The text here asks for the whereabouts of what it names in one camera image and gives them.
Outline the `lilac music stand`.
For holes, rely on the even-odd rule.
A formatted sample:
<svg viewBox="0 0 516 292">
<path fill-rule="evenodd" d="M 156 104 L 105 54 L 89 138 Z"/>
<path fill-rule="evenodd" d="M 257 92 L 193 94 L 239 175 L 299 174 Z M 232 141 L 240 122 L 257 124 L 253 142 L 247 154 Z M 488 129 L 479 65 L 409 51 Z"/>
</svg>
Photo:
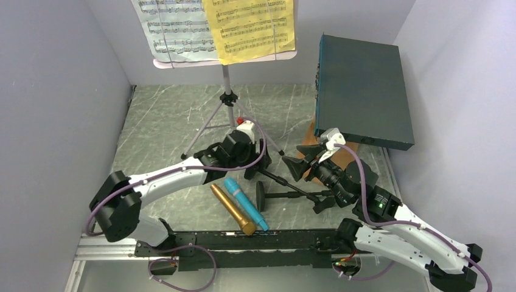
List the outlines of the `lilac music stand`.
<svg viewBox="0 0 516 292">
<path fill-rule="evenodd" d="M 277 54 L 275 56 L 269 55 L 266 57 L 256 58 L 249 61 L 244 62 L 254 62 L 254 61 L 272 61 L 272 60 L 288 60 L 290 58 L 293 58 L 296 55 L 296 50 L 290 51 L 290 52 L 284 52 L 281 54 Z M 213 110 L 211 115 L 205 120 L 204 124 L 200 127 L 197 134 L 194 136 L 190 144 L 186 147 L 186 149 L 181 154 L 181 159 L 186 159 L 188 152 L 192 149 L 194 144 L 197 142 L 199 137 L 203 134 L 205 130 L 207 130 L 210 127 L 210 122 L 214 118 L 214 116 L 217 114 L 219 109 L 226 105 L 228 109 L 228 119 L 229 122 L 227 124 L 228 127 L 234 129 L 236 127 L 236 119 L 234 116 L 234 110 L 233 107 L 237 106 L 240 110 L 242 110 L 244 113 L 247 113 L 247 109 L 245 108 L 244 104 L 239 100 L 237 94 L 233 91 L 231 87 L 231 81 L 229 76 L 229 65 L 222 65 L 219 60 L 214 61 L 199 61 L 199 62 L 184 62 L 184 63 L 178 63 L 178 62 L 171 62 L 171 63 L 162 63 L 154 59 L 154 64 L 158 68 L 164 68 L 164 69 L 175 69 L 179 68 L 181 66 L 189 67 L 189 66 L 208 66 L 212 63 L 220 64 L 222 66 L 223 70 L 223 78 L 224 78 L 224 90 L 222 95 L 220 96 L 220 100 L 218 102 L 218 105 Z"/>
</svg>

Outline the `yellow paper sheet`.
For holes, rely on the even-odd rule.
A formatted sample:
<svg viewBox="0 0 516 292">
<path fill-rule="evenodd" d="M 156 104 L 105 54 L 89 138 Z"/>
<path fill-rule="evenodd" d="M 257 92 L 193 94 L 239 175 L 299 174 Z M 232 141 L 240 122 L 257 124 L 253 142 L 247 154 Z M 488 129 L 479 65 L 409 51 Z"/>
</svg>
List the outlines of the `yellow paper sheet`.
<svg viewBox="0 0 516 292">
<path fill-rule="evenodd" d="M 202 5 L 222 65 L 296 50 L 294 1 L 203 1 Z"/>
</svg>

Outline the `white sheet music page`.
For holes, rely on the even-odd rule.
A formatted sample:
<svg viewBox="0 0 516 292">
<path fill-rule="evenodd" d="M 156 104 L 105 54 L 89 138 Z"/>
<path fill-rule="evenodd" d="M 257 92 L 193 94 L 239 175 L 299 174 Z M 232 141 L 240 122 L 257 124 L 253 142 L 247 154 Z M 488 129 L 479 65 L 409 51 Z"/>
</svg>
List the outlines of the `white sheet music page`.
<svg viewBox="0 0 516 292">
<path fill-rule="evenodd" d="M 184 63 L 218 59 L 201 1 L 137 0 L 131 3 L 155 60 Z"/>
</svg>

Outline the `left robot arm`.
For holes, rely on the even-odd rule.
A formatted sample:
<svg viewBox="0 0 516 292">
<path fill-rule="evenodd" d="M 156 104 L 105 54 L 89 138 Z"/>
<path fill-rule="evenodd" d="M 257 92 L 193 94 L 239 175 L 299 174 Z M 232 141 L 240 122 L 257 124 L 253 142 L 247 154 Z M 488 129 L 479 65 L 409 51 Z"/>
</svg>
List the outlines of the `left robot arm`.
<svg viewBox="0 0 516 292">
<path fill-rule="evenodd" d="M 234 130 L 222 142 L 210 145 L 178 164 L 154 172 L 127 176 L 111 173 L 89 204 L 85 233 L 95 236 L 97 223 L 108 242 L 125 238 L 142 241 L 165 256 L 175 247 L 171 227 L 162 219 L 141 214 L 150 203 L 179 190 L 202 186 L 229 172 L 250 169 L 267 155 L 267 140 Z"/>
</svg>

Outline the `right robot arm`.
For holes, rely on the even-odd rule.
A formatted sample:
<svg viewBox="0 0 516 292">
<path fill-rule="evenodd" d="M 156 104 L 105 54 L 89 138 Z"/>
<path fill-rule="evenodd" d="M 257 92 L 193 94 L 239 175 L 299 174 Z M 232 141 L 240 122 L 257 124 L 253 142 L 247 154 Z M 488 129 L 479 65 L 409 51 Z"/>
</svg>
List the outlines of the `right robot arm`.
<svg viewBox="0 0 516 292">
<path fill-rule="evenodd" d="M 356 152 L 342 143 L 298 146 L 302 158 L 282 157 L 295 181 L 318 179 L 337 203 L 355 204 L 357 220 L 342 220 L 335 244 L 342 252 L 354 248 L 405 265 L 425 276 L 440 291 L 472 291 L 482 275 L 477 244 L 451 239 L 419 218 L 391 192 L 376 186 L 374 174 Z"/>
</svg>

